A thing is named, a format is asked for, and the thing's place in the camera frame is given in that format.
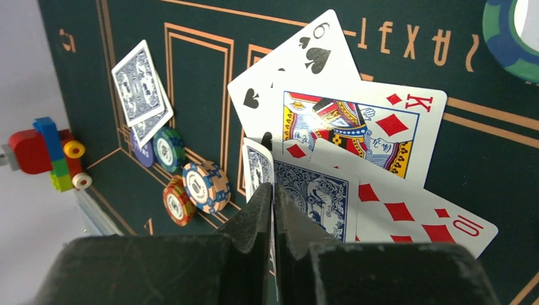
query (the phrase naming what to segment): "red diamond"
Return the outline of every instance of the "red diamond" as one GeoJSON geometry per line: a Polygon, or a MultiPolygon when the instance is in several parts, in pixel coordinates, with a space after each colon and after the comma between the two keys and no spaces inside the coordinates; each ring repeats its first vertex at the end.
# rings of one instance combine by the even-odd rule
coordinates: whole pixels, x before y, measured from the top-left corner
{"type": "Polygon", "coordinates": [[[371,184],[359,185],[359,200],[361,201],[380,201],[374,193],[371,184]]]}
{"type": "Polygon", "coordinates": [[[445,224],[430,226],[423,224],[423,229],[433,243],[455,243],[445,224]]]}
{"type": "Polygon", "coordinates": [[[406,203],[384,203],[394,221],[416,221],[406,207],[406,203]]]}
{"type": "Polygon", "coordinates": [[[435,208],[434,211],[438,214],[440,218],[448,218],[449,214],[445,208],[435,208]]]}
{"type": "Polygon", "coordinates": [[[402,101],[396,93],[393,93],[393,95],[387,97],[387,100],[389,101],[389,103],[391,103],[391,105],[395,105],[396,103],[402,101]]]}
{"type": "Polygon", "coordinates": [[[288,147],[287,151],[292,155],[292,157],[297,158],[297,159],[307,156],[305,152],[303,152],[303,150],[301,150],[301,148],[299,148],[297,144],[294,144],[288,147]]]}
{"type": "Polygon", "coordinates": [[[390,235],[395,243],[413,243],[412,236],[390,235]]]}
{"type": "Polygon", "coordinates": [[[382,127],[382,129],[384,129],[384,131],[390,137],[396,133],[403,132],[404,130],[408,129],[408,127],[403,124],[395,114],[392,114],[385,119],[376,121],[376,124],[382,127]]]}

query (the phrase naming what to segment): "dark green felt surface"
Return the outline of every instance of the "dark green felt surface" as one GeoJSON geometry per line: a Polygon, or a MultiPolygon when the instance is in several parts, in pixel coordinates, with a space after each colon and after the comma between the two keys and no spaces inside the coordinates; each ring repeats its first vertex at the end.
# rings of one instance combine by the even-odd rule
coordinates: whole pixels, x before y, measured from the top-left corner
{"type": "MultiPolygon", "coordinates": [[[[539,87],[505,72],[488,52],[481,34],[484,1],[199,3],[203,5],[159,0],[40,1],[71,128],[88,148],[84,164],[92,165],[121,148],[89,169],[94,178],[89,193],[125,233],[149,234],[149,219],[154,234],[210,233],[237,209],[228,205],[218,218],[206,215],[207,220],[196,215],[186,227],[168,218],[161,192],[170,176],[159,168],[146,170],[129,157],[124,140],[128,129],[115,104],[109,69],[140,40],[147,40],[165,88],[174,90],[175,128],[199,157],[226,167],[233,202],[242,207],[241,125],[224,85],[252,60],[247,58],[249,44],[273,49],[300,29],[294,22],[308,23],[332,8],[342,28],[355,33],[346,40],[361,73],[374,81],[444,90],[451,97],[446,112],[465,119],[455,123],[448,116],[442,121],[425,188],[498,226],[498,236],[479,260],[501,303],[513,300],[537,274],[539,87]],[[379,28],[384,22],[392,22],[385,43],[389,54],[381,52],[379,28]],[[165,43],[167,24],[175,25],[169,32],[187,39],[173,37],[165,43]],[[408,25],[419,27],[415,59],[404,56],[408,25]],[[74,36],[76,53],[62,47],[60,29],[74,36]],[[451,31],[445,60],[436,53],[434,37],[439,30],[443,35],[451,31]],[[476,51],[474,39],[479,43],[476,51]],[[358,47],[362,40],[366,49],[358,47]],[[169,69],[167,46],[172,59],[169,69]]],[[[518,299],[531,304],[538,297],[539,288],[532,285],[518,299]]]]}

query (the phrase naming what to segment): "toy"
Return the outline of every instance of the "toy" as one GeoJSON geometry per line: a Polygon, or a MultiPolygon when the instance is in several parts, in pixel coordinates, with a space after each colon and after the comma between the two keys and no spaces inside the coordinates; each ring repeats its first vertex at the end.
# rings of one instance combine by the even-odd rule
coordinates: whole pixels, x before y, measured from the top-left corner
{"type": "Polygon", "coordinates": [[[51,118],[38,118],[34,129],[14,133],[1,146],[0,166],[35,175],[49,172],[53,186],[60,192],[86,189],[92,178],[83,172],[80,157],[86,151],[67,129],[58,131],[51,118]]]}

